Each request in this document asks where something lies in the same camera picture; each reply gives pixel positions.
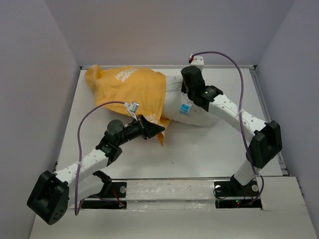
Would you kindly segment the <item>yellow orange pillowcase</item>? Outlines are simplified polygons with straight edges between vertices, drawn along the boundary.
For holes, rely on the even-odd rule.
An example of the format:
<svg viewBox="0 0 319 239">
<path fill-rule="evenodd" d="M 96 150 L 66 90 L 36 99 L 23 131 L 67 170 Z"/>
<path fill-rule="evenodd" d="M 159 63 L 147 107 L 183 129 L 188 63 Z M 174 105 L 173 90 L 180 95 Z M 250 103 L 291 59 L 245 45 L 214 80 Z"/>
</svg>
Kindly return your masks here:
<svg viewBox="0 0 319 239">
<path fill-rule="evenodd" d="M 95 97 L 95 105 L 106 102 L 137 102 L 137 114 L 149 122 L 168 127 L 170 120 L 163 116 L 166 77 L 149 68 L 126 66 L 104 70 L 99 65 L 88 68 L 85 81 Z"/>
</svg>

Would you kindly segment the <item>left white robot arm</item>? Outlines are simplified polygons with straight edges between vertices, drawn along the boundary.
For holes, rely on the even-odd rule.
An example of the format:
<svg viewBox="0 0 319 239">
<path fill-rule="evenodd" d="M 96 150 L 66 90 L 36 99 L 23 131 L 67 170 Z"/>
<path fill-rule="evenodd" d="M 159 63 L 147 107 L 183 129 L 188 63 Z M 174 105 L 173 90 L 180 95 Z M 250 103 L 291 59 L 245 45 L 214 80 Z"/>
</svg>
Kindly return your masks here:
<svg viewBox="0 0 319 239">
<path fill-rule="evenodd" d="M 53 225 L 69 206 L 92 195 L 100 198 L 108 195 L 112 179 L 102 169 L 117 160 L 122 153 L 120 146 L 138 137 L 147 140 L 164 130 L 164 126 L 147 121 L 143 115 L 127 125 L 112 120 L 99 144 L 80 162 L 39 176 L 27 206 L 48 225 Z"/>
</svg>

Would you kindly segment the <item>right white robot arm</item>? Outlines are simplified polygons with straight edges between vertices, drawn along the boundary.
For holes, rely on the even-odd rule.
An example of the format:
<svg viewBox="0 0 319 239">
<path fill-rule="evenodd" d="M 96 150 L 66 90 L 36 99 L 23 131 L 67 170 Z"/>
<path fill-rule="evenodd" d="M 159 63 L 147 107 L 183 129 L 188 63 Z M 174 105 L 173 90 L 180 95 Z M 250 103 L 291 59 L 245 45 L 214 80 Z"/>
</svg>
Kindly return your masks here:
<svg viewBox="0 0 319 239">
<path fill-rule="evenodd" d="M 232 176 L 229 189 L 234 195 L 243 194 L 247 184 L 282 150 L 280 125 L 274 120 L 265 122 L 252 116 L 230 101 L 220 89 L 207 86 L 198 67 L 185 67 L 181 75 L 182 92 L 192 103 L 242 134 L 247 159 Z"/>
</svg>

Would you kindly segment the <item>white pillow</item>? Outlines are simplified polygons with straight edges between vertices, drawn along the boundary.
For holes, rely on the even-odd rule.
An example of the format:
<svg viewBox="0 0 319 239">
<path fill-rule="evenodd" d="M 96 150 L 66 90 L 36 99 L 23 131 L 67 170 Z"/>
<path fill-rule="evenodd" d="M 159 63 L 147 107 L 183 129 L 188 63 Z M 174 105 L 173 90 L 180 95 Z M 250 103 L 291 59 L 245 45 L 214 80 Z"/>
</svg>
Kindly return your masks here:
<svg viewBox="0 0 319 239">
<path fill-rule="evenodd" d="M 188 99 L 187 94 L 181 91 L 183 79 L 181 75 L 166 76 L 166 90 L 162 117 L 184 124 L 195 126 L 209 126 L 219 121 L 219 118 L 196 106 Z M 181 104 L 192 104 L 189 115 L 179 113 Z"/>
</svg>

